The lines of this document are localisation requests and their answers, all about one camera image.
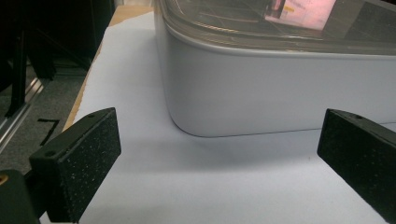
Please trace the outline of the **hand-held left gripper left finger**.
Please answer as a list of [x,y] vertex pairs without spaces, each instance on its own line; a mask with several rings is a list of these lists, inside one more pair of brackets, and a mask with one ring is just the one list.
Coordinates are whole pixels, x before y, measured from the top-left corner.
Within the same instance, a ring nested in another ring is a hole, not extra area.
[[31,173],[43,185],[49,220],[79,222],[120,154],[113,107],[83,117],[33,153]]

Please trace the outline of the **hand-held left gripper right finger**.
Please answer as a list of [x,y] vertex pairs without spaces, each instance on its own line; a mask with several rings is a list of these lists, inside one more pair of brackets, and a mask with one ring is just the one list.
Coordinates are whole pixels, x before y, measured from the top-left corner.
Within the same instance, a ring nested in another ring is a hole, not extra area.
[[328,109],[317,154],[388,224],[396,224],[396,132]]

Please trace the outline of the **white compartment storage box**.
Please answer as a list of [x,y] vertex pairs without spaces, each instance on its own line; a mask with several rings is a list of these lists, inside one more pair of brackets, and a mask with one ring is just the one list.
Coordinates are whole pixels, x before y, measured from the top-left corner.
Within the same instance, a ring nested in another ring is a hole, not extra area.
[[396,122],[396,56],[213,47],[154,8],[167,108],[197,136],[317,129],[327,109]]

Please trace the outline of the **metal floor rail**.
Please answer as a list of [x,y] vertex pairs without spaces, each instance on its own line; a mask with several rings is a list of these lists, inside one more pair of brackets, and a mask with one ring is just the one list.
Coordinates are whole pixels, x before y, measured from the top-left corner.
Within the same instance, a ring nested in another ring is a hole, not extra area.
[[36,98],[43,91],[46,84],[46,80],[34,78],[25,90],[25,103],[11,117],[0,118],[0,154],[26,119]]

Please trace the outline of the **black stand post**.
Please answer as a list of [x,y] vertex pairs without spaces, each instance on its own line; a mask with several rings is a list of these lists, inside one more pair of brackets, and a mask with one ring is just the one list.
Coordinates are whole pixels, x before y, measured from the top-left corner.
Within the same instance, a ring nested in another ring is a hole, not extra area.
[[13,55],[13,78],[11,102],[6,113],[8,118],[12,117],[25,104],[26,84],[26,61],[27,51],[25,31],[20,30],[16,35],[16,44]]

